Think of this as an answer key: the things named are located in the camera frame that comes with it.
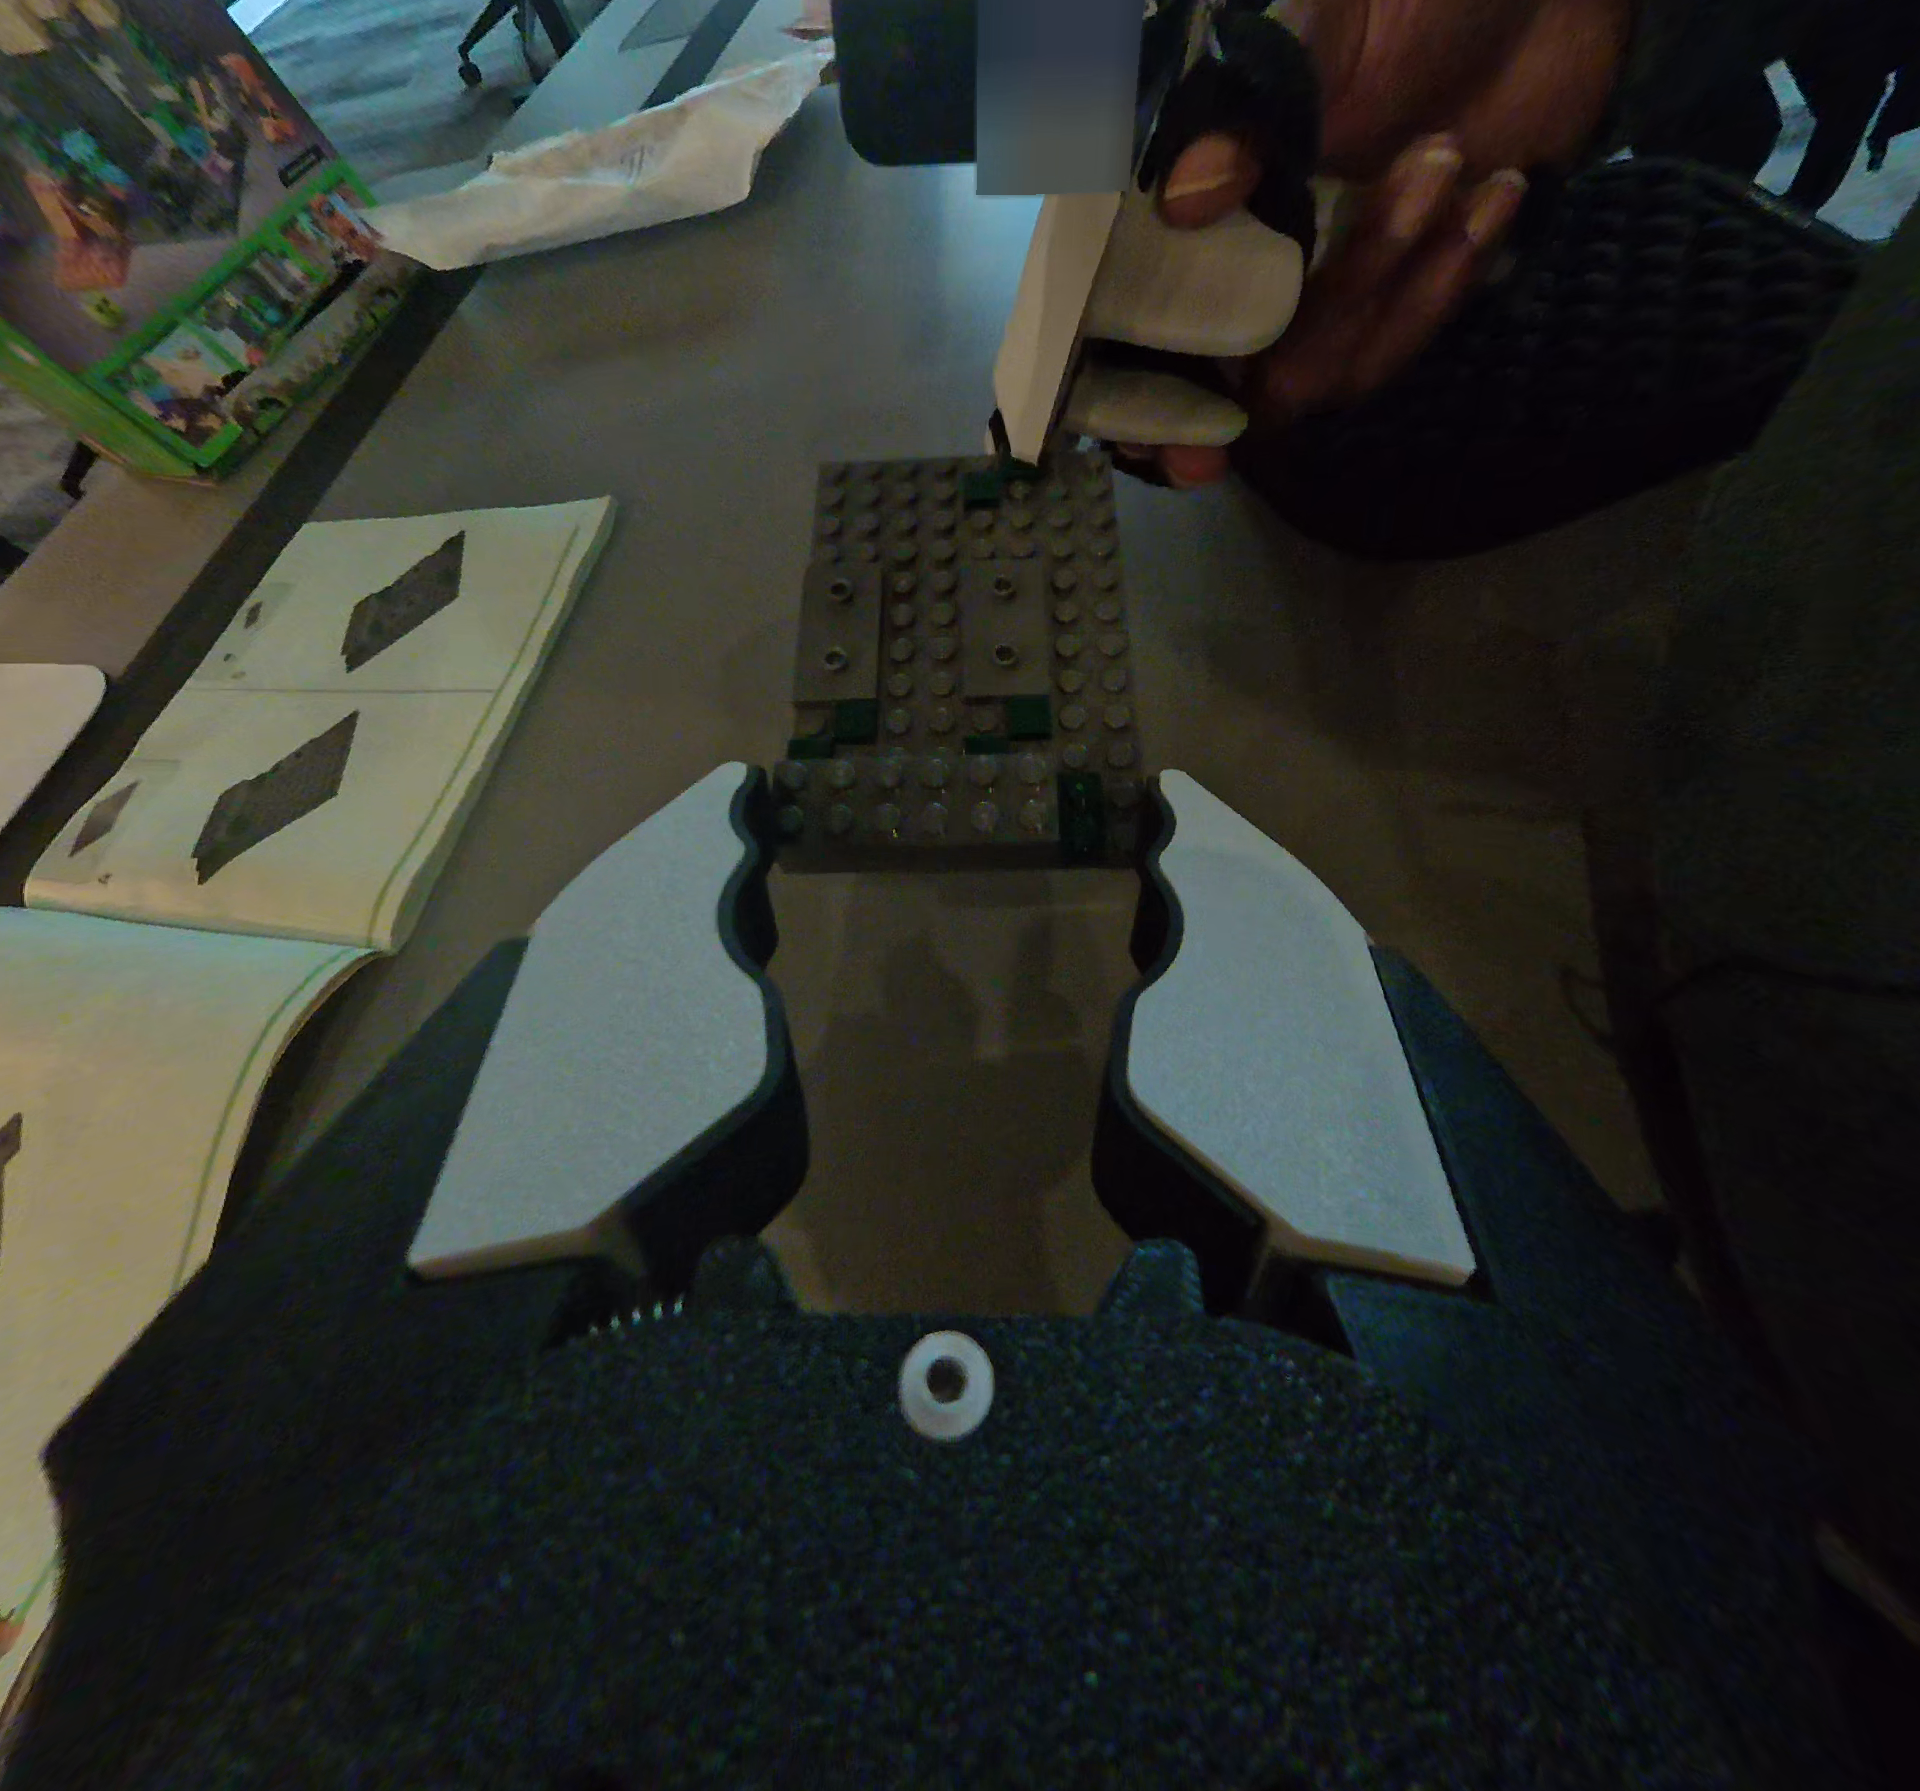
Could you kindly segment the person's right hand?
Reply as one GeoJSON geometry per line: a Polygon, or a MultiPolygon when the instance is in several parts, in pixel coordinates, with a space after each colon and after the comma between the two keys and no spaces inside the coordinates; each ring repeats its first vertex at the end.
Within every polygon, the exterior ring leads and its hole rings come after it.
{"type": "Polygon", "coordinates": [[[1579,163],[1624,73],[1636,0],[1276,0],[1321,91],[1346,231],[1283,335],[1222,381],[1251,433],[1405,367],[1494,273],[1530,179],[1579,163]]]}

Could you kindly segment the colourful toy set box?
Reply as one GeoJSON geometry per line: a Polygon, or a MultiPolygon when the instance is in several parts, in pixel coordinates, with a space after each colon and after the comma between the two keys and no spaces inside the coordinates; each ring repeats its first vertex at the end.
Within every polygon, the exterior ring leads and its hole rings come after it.
{"type": "Polygon", "coordinates": [[[226,473],[415,273],[218,0],[1,0],[1,377],[98,455],[226,473]]]}

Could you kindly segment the white instruction booklet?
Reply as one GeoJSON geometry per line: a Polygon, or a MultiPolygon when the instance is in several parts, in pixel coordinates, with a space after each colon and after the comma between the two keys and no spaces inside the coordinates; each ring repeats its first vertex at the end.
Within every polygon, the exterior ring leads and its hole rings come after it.
{"type": "Polygon", "coordinates": [[[291,1039],[406,943],[612,523],[307,525],[3,907],[3,1696],[59,1592],[52,1433],[204,1263],[291,1039]]]}

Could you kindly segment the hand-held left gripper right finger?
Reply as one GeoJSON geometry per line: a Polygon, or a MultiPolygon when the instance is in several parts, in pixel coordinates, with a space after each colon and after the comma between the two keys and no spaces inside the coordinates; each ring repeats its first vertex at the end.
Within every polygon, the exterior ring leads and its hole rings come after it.
{"type": "Polygon", "coordinates": [[[1150,789],[1094,1189],[1208,1289],[1282,1267],[1462,1289],[1475,1249],[1363,925],[1185,771],[1150,789]]]}

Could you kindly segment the dark knit cloth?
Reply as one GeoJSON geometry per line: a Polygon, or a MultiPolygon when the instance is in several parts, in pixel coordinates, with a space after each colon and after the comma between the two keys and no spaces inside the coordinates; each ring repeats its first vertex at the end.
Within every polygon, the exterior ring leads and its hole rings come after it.
{"type": "Polygon", "coordinates": [[[1530,189],[1509,265],[1384,387],[1234,445],[1342,555],[1487,551],[1739,455],[1876,251],[1723,171],[1624,157],[1530,189]]]}

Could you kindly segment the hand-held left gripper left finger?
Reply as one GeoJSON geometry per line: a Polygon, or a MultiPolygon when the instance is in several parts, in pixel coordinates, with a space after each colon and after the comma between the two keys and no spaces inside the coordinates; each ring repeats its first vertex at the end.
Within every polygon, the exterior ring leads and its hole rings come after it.
{"type": "Polygon", "coordinates": [[[415,1277],[603,1259],[691,1277],[808,1171],[766,887],[770,783],[728,761],[533,921],[407,1249],[415,1277]]]}

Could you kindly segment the crumpled white paper bag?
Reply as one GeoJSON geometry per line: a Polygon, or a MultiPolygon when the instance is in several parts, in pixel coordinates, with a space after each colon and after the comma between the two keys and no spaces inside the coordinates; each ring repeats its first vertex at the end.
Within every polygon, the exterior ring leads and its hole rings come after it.
{"type": "Polygon", "coordinates": [[[420,267],[484,267],[731,209],[834,65],[834,47],[731,71],[671,101],[491,157],[466,183],[385,201],[379,243],[420,267]]]}

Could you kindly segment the grey toy brick plate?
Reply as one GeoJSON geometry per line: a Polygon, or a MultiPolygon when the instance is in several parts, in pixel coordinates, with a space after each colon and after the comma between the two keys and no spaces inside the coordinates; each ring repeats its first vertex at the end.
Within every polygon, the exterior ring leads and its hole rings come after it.
{"type": "Polygon", "coordinates": [[[1139,675],[1101,449],[819,465],[768,787],[799,873],[1123,869],[1139,675]]]}

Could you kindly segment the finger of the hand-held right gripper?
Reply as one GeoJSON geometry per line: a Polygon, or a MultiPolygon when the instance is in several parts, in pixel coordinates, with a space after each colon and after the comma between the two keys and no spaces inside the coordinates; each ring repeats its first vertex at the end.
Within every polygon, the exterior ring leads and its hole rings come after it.
{"type": "Polygon", "coordinates": [[[1042,465],[1062,413],[1071,435],[1144,437],[1144,369],[1103,359],[1092,379],[1077,377],[1084,315],[1115,219],[1138,205],[1132,189],[1042,197],[992,367],[990,427],[1001,457],[1042,465]]]}

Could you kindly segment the person's dark green sweatshirt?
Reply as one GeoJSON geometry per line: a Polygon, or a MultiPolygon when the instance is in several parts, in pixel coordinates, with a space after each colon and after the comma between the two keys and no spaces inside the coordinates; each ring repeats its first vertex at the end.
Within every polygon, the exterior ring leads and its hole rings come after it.
{"type": "Polygon", "coordinates": [[[1872,1786],[1915,1786],[1918,219],[1703,489],[1603,985],[1694,1271],[1808,1445],[1872,1786]]]}

